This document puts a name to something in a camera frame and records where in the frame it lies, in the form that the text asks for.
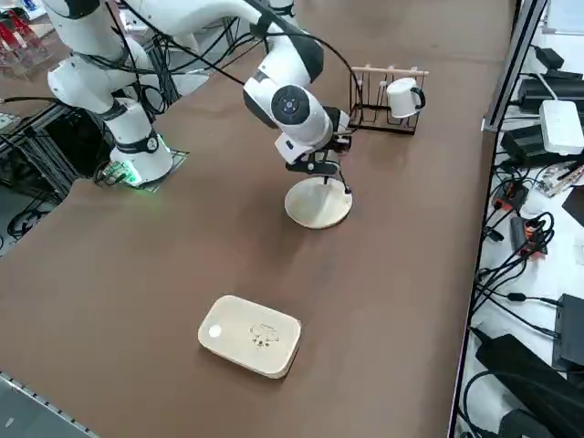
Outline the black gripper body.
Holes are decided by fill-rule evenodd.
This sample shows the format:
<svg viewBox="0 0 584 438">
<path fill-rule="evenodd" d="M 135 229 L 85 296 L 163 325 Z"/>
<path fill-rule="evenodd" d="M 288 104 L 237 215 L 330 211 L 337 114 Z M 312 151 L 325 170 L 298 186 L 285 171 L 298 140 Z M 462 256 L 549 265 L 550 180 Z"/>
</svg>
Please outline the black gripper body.
<svg viewBox="0 0 584 438">
<path fill-rule="evenodd" d="M 308 175 L 334 176 L 340 171 L 339 156 L 335 151 L 314 151 L 287 163 L 286 168 Z"/>
</svg>

